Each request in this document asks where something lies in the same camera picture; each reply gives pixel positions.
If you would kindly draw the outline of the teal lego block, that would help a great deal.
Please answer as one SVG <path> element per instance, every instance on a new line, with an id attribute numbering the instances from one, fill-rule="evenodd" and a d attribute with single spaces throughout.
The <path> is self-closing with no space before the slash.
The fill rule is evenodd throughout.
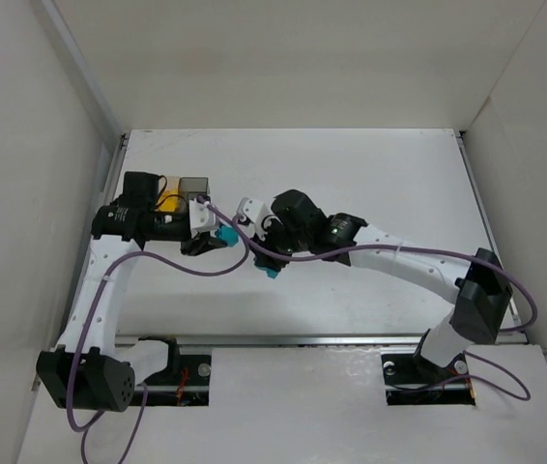
<path id="1" fill-rule="evenodd" d="M 216 231 L 216 238 L 222 241 L 226 247 L 234 247 L 239 242 L 237 231 L 228 225 L 220 225 Z"/>

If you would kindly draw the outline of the teal lego piece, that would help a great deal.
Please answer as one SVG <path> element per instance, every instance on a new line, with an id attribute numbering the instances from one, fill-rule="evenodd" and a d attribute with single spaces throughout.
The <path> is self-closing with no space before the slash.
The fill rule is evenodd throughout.
<path id="1" fill-rule="evenodd" d="M 256 269 L 263 272 L 268 278 L 275 279 L 286 266 L 285 262 L 255 257 L 253 264 Z"/>

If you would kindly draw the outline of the yellow round lego with sticker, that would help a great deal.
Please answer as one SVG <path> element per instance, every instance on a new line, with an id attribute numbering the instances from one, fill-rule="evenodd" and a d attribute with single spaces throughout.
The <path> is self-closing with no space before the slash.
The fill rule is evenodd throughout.
<path id="1" fill-rule="evenodd" d="M 187 208 L 187 200 L 176 190 L 165 189 L 158 199 L 156 210 L 162 213 L 182 213 Z"/>

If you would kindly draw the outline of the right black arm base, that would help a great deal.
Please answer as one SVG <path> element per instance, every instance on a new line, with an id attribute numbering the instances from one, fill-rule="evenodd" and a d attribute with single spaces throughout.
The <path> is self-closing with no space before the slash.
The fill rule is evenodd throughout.
<path id="1" fill-rule="evenodd" d="M 475 406 L 463 354 L 447 367 L 438 367 L 412 353 L 384 353 L 381 361 L 388 406 Z"/>

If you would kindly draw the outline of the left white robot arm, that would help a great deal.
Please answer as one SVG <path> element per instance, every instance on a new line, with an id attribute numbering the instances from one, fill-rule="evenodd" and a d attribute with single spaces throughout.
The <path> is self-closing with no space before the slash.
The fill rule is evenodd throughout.
<path id="1" fill-rule="evenodd" d="M 94 217 L 89 263 L 72 315 L 36 370 L 55 404 L 68 411 L 125 411 L 138 385 L 171 365 L 165 339 L 144 338 L 126 350 L 115 337 L 130 275 L 151 241 L 177 242 L 185 254 L 224 247 L 219 221 L 195 200 L 183 212 L 111 204 Z"/>

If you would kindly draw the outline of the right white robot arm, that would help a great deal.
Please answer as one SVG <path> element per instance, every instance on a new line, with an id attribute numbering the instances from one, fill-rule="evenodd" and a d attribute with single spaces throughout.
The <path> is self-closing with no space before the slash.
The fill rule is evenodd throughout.
<path id="1" fill-rule="evenodd" d="M 276 276 L 299 252 L 351 268 L 382 272 L 417 285 L 452 305 L 427 331 L 417 356 L 448 367 L 473 344 L 496 341 L 512 296 L 496 254 L 432 254 L 347 213 L 326 215 L 303 192 L 290 189 L 272 205 L 248 199 L 239 209 L 254 226 L 255 264 Z"/>

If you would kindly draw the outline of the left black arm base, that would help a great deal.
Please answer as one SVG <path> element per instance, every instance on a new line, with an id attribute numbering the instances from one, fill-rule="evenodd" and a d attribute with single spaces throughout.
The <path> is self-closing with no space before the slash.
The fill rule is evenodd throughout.
<path id="1" fill-rule="evenodd" d="M 141 341 L 161 342 L 168 350 L 166 367 L 144 380 L 148 386 L 148 407 L 209 405 L 211 349 L 182 346 L 172 336 L 120 337 L 116 342 L 117 355 Z"/>

